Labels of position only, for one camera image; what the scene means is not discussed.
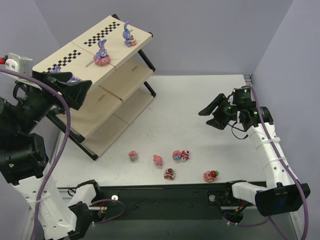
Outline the purple bunny holding cupcake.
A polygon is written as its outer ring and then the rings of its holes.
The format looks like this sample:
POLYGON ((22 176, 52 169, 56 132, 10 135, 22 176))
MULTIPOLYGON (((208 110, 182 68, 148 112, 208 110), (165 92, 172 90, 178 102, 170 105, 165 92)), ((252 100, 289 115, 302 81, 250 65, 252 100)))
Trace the purple bunny holding cupcake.
POLYGON ((124 38, 124 44, 127 47, 132 47, 132 46, 135 46, 137 42, 134 36, 131 34, 131 31, 128 29, 129 23, 130 23, 129 21, 126 21, 124 23, 124 26, 123 26, 124 31, 122 33, 122 37, 124 38))

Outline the pink figure flower wreath toy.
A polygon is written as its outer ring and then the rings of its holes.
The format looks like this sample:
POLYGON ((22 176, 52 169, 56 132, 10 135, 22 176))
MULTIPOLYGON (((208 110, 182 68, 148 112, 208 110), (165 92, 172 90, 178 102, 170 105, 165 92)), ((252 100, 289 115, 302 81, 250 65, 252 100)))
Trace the pink figure flower wreath toy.
POLYGON ((138 159, 138 153, 135 150, 129 152, 128 157, 131 161, 136 161, 138 159))

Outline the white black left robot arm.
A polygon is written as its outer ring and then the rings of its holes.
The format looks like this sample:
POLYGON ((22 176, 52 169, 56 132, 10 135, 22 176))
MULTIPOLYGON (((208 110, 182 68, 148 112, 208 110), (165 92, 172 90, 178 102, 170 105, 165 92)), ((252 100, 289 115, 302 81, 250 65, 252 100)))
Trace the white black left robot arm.
POLYGON ((13 96, 23 90, 24 97, 18 97, 15 105, 0 100, 1 174, 25 198, 34 212, 34 226, 42 226, 45 239, 82 239, 94 220, 89 207, 99 197, 100 187, 95 180, 82 182, 71 201, 65 202, 52 178, 55 164, 49 161, 44 139, 33 130, 54 106, 66 114, 78 110, 92 82, 71 82, 71 72, 9 74, 31 80, 38 87, 16 82, 13 96))

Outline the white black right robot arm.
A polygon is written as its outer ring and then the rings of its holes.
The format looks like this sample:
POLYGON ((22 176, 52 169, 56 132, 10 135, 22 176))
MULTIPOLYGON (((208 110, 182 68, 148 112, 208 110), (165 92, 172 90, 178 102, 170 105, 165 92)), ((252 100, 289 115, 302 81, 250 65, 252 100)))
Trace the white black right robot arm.
POLYGON ((235 88, 230 96, 220 93, 198 115, 212 115, 206 124, 219 130, 224 130, 231 121, 241 124, 260 157, 266 186, 244 180, 232 181, 232 198, 255 205, 264 217, 296 212, 305 204, 310 187, 300 183, 290 170, 271 113, 267 107, 259 105, 251 86, 235 88))

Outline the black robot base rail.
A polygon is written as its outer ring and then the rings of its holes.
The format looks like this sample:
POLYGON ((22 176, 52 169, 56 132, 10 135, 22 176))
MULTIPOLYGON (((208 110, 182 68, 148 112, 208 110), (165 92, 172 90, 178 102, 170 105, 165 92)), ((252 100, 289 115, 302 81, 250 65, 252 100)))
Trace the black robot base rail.
POLYGON ((228 183, 101 186, 89 208, 92 221, 220 220, 240 222, 252 204, 232 196, 228 183))

